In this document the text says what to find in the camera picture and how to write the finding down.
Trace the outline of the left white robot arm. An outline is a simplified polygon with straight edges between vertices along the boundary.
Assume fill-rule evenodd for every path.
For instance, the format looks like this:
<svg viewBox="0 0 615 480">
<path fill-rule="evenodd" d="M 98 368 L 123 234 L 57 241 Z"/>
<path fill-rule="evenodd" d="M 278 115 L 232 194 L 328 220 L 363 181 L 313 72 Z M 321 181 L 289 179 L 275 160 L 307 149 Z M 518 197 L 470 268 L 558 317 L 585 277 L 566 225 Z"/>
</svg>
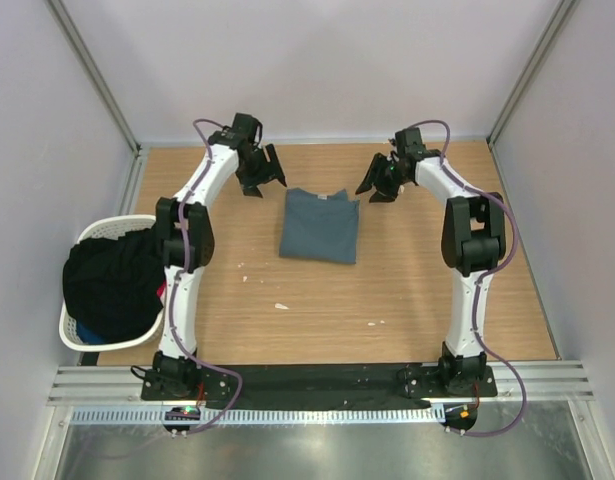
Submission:
<svg viewBox="0 0 615 480">
<path fill-rule="evenodd" d="M 210 208 L 227 180 L 235 176 L 242 193 L 254 198 L 260 198 L 260 187 L 272 181 L 287 185 L 275 147 L 262 143 L 260 120 L 237 113 L 231 124 L 215 125 L 211 135 L 200 136 L 205 154 L 190 179 L 174 196 L 156 203 L 166 325 L 152 366 L 143 377 L 144 400 L 189 399 L 202 385 L 195 333 L 197 297 L 215 251 Z"/>
</svg>

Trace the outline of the grey-blue t shirt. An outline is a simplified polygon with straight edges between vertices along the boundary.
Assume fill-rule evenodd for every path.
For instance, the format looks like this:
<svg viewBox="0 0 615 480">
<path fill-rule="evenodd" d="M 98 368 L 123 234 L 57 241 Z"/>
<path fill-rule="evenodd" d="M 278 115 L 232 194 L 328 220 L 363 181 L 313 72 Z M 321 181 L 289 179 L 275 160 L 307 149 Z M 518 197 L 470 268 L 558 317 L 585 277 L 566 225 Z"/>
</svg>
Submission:
<svg viewBox="0 0 615 480">
<path fill-rule="evenodd" d="M 360 203 L 345 189 L 332 195 L 286 192 L 279 256 L 354 265 Z"/>
</svg>

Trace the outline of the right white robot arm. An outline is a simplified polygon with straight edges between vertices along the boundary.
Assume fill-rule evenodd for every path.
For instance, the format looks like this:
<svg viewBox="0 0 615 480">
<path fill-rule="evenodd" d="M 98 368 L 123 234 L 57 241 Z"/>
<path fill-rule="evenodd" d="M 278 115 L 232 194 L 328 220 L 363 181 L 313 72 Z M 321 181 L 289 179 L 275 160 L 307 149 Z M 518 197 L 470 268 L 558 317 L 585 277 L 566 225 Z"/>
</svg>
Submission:
<svg viewBox="0 0 615 480">
<path fill-rule="evenodd" d="M 372 203 L 390 203 L 411 182 L 444 207 L 441 256 L 452 271 L 451 322 L 432 378 L 449 395 L 473 395 L 486 376 L 482 343 L 491 272 L 507 247 L 501 197 L 461 177 L 443 149 L 428 148 L 418 124 L 396 132 L 389 143 L 392 150 L 374 155 L 356 193 L 372 191 Z"/>
</svg>

